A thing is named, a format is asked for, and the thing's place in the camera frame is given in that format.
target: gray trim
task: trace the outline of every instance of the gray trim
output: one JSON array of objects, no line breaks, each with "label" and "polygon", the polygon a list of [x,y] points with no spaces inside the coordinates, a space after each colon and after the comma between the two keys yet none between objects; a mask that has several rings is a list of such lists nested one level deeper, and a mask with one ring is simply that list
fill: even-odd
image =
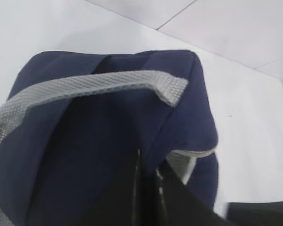
[{"label": "gray trim", "polygon": [[89,74],[34,84],[0,107],[0,143],[18,127],[34,106],[65,98],[98,95],[129,89],[151,89],[175,107],[188,81],[161,71],[128,71]]}]

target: fabric bag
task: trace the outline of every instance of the fabric bag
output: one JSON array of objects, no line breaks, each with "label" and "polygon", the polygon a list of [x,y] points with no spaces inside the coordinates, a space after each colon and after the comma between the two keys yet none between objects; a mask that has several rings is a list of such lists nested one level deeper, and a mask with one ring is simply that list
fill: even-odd
[{"label": "fabric bag", "polygon": [[199,58],[44,52],[0,108],[0,224],[231,225]]}]

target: tile grout line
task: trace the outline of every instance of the tile grout line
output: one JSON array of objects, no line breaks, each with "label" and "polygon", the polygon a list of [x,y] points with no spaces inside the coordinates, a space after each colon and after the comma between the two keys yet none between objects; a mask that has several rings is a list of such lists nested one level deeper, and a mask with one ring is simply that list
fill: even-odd
[{"label": "tile grout line", "polygon": [[269,62],[269,63],[267,63],[267,64],[260,65],[260,66],[258,66],[258,67],[254,67],[253,69],[257,69],[257,68],[259,68],[259,67],[263,67],[263,66],[266,66],[266,65],[269,65],[269,64],[275,63],[275,62],[280,61],[280,60],[281,60],[281,59],[274,60],[274,61],[271,61],[271,62]]},{"label": "tile grout line", "polygon": [[194,0],[193,2],[191,2],[190,4],[188,4],[186,7],[184,7],[182,10],[180,10],[178,13],[176,13],[174,16],[172,16],[169,20],[167,20],[165,23],[163,23],[161,26],[159,26],[157,29],[155,29],[156,31],[158,31],[160,28],[162,28],[163,26],[165,26],[168,22],[170,22],[171,20],[173,20],[175,17],[177,17],[180,13],[182,13],[184,10],[186,10],[188,7],[190,7],[191,5],[193,5],[196,1],[198,0]]}]

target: gray mesh strap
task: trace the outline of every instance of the gray mesh strap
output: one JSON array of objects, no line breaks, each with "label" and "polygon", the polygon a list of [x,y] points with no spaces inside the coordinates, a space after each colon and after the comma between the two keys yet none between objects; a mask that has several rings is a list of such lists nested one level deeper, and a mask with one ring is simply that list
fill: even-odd
[{"label": "gray mesh strap", "polygon": [[211,150],[196,152],[186,150],[172,150],[166,157],[170,166],[183,184],[187,184],[198,158],[204,158],[214,153],[215,148]]},{"label": "gray mesh strap", "polygon": [[161,71],[129,71],[73,76],[34,84],[0,107],[0,143],[34,106],[64,98],[151,89],[170,106],[176,106],[188,81]]}]

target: bag handle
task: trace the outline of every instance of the bag handle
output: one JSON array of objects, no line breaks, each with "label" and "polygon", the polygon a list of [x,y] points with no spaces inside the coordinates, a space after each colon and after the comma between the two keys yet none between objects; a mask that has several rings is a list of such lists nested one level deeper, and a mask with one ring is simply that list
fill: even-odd
[{"label": "bag handle", "polygon": [[127,71],[89,74],[34,84],[17,93],[0,107],[0,143],[21,125],[29,110],[65,98],[98,95],[129,89],[151,89],[175,107],[186,88],[186,79],[162,71]]}]

